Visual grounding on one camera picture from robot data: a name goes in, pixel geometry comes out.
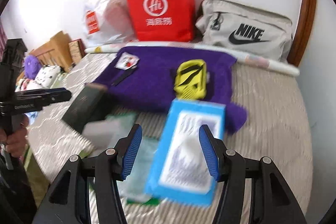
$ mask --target small card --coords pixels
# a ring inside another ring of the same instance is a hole
[[[135,56],[135,55],[131,55],[127,52],[124,52],[118,62],[115,65],[115,68],[117,69],[123,69],[123,70],[127,70],[133,66],[135,66],[138,61],[139,61],[139,57]]]

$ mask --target bedspread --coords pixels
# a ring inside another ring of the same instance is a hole
[[[64,79],[73,93],[70,102],[46,107],[32,126],[28,140],[36,161],[53,181],[71,155],[88,154],[92,143],[61,122],[61,117],[80,93],[113,60],[114,54],[87,55]],[[236,134],[226,135],[226,147],[243,157],[259,160],[270,157],[291,187],[303,212],[307,210],[312,183],[311,135],[303,99],[295,78],[276,72],[235,64],[232,67],[232,101],[248,110],[248,119]],[[128,112],[119,107],[115,114]],[[159,138],[166,116],[140,112],[137,123],[145,136]],[[182,206],[163,200],[159,206],[127,205],[122,199],[129,224],[212,223],[220,197],[218,184],[212,206]],[[246,180],[241,223],[248,223],[251,182]],[[98,224],[95,194],[90,192],[92,224]]]

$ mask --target white plastic bag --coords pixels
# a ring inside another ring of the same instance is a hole
[[[135,40],[126,0],[84,0],[86,47]]]

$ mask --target grey nike bag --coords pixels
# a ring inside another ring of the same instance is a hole
[[[282,15],[230,0],[203,0],[196,27],[203,43],[286,61],[292,21]]]

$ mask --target screw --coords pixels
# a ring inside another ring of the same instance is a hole
[[[228,156],[234,156],[234,155],[236,154],[236,151],[234,151],[233,149],[228,149],[228,150],[226,151],[226,154],[227,154]]]
[[[70,157],[70,161],[71,162],[75,162],[75,161],[77,161],[78,160],[78,156],[77,155],[72,155],[71,157]]]
[[[270,164],[272,160],[269,157],[263,157],[262,161],[266,164]]]
[[[109,148],[108,150],[106,150],[106,154],[107,155],[113,155],[116,151],[113,148]]]

